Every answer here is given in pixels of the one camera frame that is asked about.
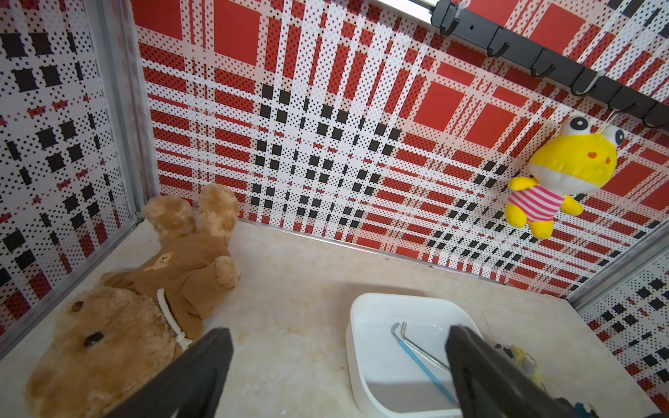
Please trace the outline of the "brown teddy bear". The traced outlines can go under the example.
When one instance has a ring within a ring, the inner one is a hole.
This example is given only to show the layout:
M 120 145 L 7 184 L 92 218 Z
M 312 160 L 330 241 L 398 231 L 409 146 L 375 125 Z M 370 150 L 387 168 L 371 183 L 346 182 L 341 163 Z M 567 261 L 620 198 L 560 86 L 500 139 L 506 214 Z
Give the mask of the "brown teddy bear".
M 196 206 L 151 199 L 144 216 L 160 250 L 137 268 L 104 274 L 61 310 L 24 391 L 29 413 L 105 416 L 191 348 L 240 281 L 228 249 L 239 212 L 220 184 L 204 186 Z

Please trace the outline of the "small yellow keychain toy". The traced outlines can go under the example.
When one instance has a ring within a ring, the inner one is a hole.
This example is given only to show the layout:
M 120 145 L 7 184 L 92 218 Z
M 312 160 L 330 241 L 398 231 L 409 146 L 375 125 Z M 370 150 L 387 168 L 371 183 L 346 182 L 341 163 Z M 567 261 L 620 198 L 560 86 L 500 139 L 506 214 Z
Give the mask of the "small yellow keychain toy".
M 503 355 L 516 369 L 518 369 L 524 376 L 530 379 L 536 386 L 541 388 L 544 392 L 547 391 L 542 371 L 537 361 L 516 345 L 502 345 L 495 343 L 493 348 Z

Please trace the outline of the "white plastic storage box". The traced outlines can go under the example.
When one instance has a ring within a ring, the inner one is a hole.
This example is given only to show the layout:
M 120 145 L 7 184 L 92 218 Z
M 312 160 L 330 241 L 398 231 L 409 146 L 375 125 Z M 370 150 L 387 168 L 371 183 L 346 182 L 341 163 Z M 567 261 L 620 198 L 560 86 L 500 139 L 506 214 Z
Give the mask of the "white plastic storage box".
M 358 296 L 349 312 L 346 350 L 355 402 L 366 417 L 459 417 L 453 405 L 414 364 L 391 327 L 408 323 L 411 341 L 449 365 L 445 344 L 453 326 L 476 330 L 475 322 L 451 301 L 398 294 Z M 444 372 L 412 350 L 456 397 L 451 371 Z

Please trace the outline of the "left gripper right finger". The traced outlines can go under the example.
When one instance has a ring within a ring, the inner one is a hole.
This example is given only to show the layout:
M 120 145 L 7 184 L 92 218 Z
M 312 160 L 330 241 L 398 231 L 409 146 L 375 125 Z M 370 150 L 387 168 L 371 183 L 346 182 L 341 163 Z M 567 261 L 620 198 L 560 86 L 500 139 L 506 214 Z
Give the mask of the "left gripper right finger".
M 464 417 L 575 416 L 468 327 L 451 327 L 445 352 Z

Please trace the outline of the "black hook rail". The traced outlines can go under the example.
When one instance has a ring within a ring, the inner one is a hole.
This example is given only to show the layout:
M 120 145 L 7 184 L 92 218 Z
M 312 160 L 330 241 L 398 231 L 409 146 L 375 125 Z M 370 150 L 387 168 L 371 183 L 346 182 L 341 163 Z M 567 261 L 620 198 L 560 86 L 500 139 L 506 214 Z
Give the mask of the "black hook rail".
M 486 50 L 488 57 L 501 57 L 531 73 L 548 78 L 571 90 L 577 97 L 592 98 L 615 113 L 638 118 L 652 129 L 668 128 L 668 106 L 622 83 L 600 75 L 569 57 L 545 48 L 514 31 L 503 28 L 451 1 L 439 1 L 430 23 L 440 34 L 453 36 Z

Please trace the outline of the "blue hex key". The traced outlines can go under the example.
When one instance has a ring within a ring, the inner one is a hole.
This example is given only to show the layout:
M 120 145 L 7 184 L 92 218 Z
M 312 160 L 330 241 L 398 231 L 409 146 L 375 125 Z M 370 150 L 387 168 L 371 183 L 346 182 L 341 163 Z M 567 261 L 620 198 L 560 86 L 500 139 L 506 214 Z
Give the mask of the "blue hex key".
M 399 328 L 400 324 L 397 322 L 391 327 L 391 334 L 399 344 L 399 346 L 402 348 L 402 350 L 409 355 L 409 358 L 416 364 L 419 369 L 430 379 L 430 381 L 435 385 L 435 387 L 448 399 L 449 402 L 451 402 L 453 405 L 458 406 L 459 403 L 456 400 L 456 397 L 447 390 L 446 386 L 444 386 L 439 379 L 437 379 L 432 372 L 420 361 L 420 359 L 415 355 L 415 353 L 412 351 L 412 349 L 405 343 L 405 341 L 397 335 L 397 329 Z

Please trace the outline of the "yellow frog plush toy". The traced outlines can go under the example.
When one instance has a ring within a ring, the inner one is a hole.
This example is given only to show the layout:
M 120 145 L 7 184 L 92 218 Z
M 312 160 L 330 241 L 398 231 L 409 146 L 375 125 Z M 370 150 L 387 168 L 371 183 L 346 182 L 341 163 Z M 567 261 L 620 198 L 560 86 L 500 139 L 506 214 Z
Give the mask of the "yellow frog plush toy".
M 550 238 L 557 214 L 583 213 L 575 195 L 598 191 L 613 178 L 624 140 L 625 132 L 615 125 L 592 132 L 587 118 L 569 117 L 531 156 L 530 175 L 509 182 L 505 220 L 515 228 L 529 226 L 538 240 Z

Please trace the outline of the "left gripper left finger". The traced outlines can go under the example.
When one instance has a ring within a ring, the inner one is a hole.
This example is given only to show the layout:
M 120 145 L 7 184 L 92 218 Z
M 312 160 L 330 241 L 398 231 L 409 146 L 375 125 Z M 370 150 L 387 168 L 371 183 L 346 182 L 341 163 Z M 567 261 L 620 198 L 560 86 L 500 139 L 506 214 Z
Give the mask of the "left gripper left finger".
M 109 417 L 213 417 L 233 360 L 230 330 L 209 331 Z

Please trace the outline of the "thin olive hex key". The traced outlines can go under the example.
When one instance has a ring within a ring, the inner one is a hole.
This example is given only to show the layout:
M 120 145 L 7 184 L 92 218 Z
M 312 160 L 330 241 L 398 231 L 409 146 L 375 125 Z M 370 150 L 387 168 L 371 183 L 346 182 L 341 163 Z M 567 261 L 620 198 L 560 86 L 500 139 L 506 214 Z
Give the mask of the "thin olive hex key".
M 428 351 L 426 351 L 425 349 L 423 349 L 422 347 L 420 347 L 419 345 L 414 343 L 414 341 L 411 341 L 411 339 L 409 339 L 409 337 L 406 334 L 407 328 L 408 328 L 408 323 L 403 322 L 402 325 L 401 325 L 401 339 L 406 345 L 409 346 L 409 348 L 414 350 L 416 353 L 419 353 L 419 355 L 421 355 L 421 357 L 426 359 L 428 362 L 430 362 L 434 366 L 439 367 L 439 369 L 442 369 L 444 372 L 451 371 L 451 368 L 449 367 L 449 365 L 442 362 L 437 357 L 435 357 L 434 355 L 432 355 L 431 353 L 429 353 Z

